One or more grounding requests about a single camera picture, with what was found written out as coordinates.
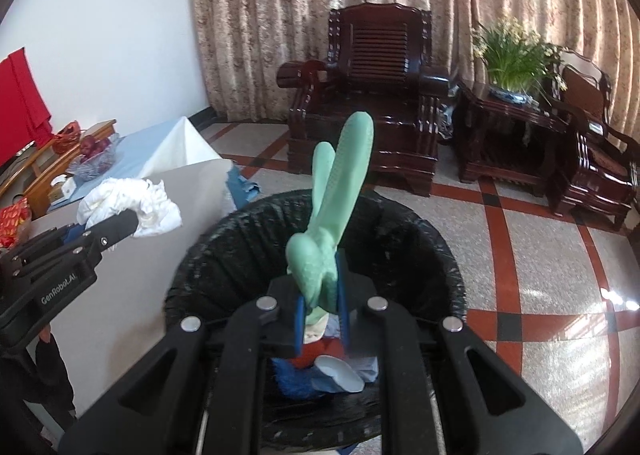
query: white wall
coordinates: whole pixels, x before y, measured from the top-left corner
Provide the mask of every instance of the white wall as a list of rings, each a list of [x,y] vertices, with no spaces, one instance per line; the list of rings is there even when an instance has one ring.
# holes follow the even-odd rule
[[[128,134],[208,105],[190,0],[15,0],[0,59],[23,46],[54,131],[115,118]]]

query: metal bolt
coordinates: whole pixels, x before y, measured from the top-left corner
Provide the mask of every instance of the metal bolt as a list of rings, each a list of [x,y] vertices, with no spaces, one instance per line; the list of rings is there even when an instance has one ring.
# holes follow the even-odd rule
[[[460,332],[462,330],[462,320],[455,316],[447,316],[442,320],[442,326],[449,332]]]
[[[261,296],[255,305],[260,310],[273,310],[278,305],[278,301],[273,296]]]
[[[367,300],[367,305],[371,310],[386,310],[389,307],[389,302],[382,296],[372,296]]]
[[[180,328],[185,332],[196,332],[200,328],[200,318],[197,316],[187,316],[180,322]]]

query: daffodil plant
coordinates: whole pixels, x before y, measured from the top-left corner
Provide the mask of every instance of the daffodil plant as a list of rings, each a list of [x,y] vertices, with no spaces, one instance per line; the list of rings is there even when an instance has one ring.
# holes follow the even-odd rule
[[[533,95],[544,77],[566,84],[554,73],[564,48],[542,42],[540,34],[517,18],[502,18],[493,25],[473,29],[474,57],[486,65],[492,85],[510,92]]]

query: green rubber object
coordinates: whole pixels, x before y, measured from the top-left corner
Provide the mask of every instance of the green rubber object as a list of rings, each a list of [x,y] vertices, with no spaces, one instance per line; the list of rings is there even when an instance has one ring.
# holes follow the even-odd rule
[[[344,124],[338,148],[318,143],[312,163],[312,212],[304,233],[287,242],[288,271],[306,303],[306,324],[337,313],[338,269],[335,252],[369,169],[373,120],[354,112]]]

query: black plastic bag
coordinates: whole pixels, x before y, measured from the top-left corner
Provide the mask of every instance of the black plastic bag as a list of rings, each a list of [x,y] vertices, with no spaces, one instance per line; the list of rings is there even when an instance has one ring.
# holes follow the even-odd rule
[[[264,294],[272,278],[286,274],[287,241],[306,229],[310,214],[311,192],[292,191],[249,204],[201,235],[168,291],[166,326],[187,315],[226,318]],[[465,317],[465,289],[449,246],[409,208],[375,192],[362,194],[340,247],[350,271],[369,276],[379,295],[414,316]],[[330,449],[380,435],[376,383],[361,393],[290,401],[269,370],[262,414],[262,442],[280,451]]]

